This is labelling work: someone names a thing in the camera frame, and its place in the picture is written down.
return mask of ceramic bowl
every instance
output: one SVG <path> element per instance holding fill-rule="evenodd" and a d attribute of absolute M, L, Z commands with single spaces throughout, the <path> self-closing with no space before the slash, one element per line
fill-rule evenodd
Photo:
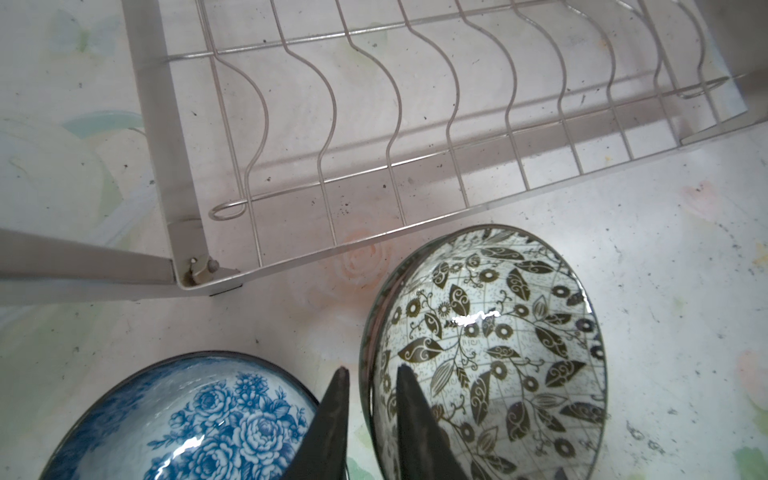
<path fill-rule="evenodd" d="M 469 478 L 591 474 L 607 400 L 600 328 L 574 271 L 534 235 L 461 230 L 386 281 L 362 342 L 360 392 L 387 480 L 399 479 L 403 363 Z"/>
<path fill-rule="evenodd" d="M 265 360 L 229 352 L 178 356 L 102 396 L 41 479 L 279 478 L 317 406 L 306 387 Z"/>

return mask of metal wire dish rack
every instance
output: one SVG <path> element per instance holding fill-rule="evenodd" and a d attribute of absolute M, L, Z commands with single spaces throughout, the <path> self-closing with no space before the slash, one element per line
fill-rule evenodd
<path fill-rule="evenodd" d="M 637 164 L 746 110 L 683 0 L 130 0 L 124 13 L 186 294 Z"/>

